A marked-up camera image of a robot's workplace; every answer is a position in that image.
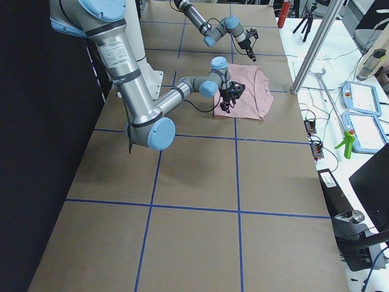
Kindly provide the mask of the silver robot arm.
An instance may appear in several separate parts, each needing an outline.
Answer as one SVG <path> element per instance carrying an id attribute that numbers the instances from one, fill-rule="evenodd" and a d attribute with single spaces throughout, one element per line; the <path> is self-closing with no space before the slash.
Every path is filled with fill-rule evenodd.
<path id="1" fill-rule="evenodd" d="M 215 57 L 210 72 L 203 77 L 184 77 L 157 100 L 145 81 L 137 49 L 143 48 L 139 13 L 134 1 L 50 1 L 52 28 L 60 33 L 86 38 L 95 43 L 102 64 L 122 95 L 130 144 L 164 150 L 174 140 L 176 127 L 166 117 L 190 94 L 211 98 L 225 112 L 240 98 L 244 84 L 232 81 L 224 57 Z"/>
<path id="2" fill-rule="evenodd" d="M 244 53 L 238 49 L 236 51 L 256 62 L 253 52 L 253 46 L 259 38 L 256 29 L 244 29 L 236 15 L 230 15 L 222 20 L 216 18 L 206 20 L 190 1 L 174 1 L 174 4 L 176 11 L 183 13 L 198 29 L 208 47 L 214 46 L 225 35 L 230 35 Z"/>

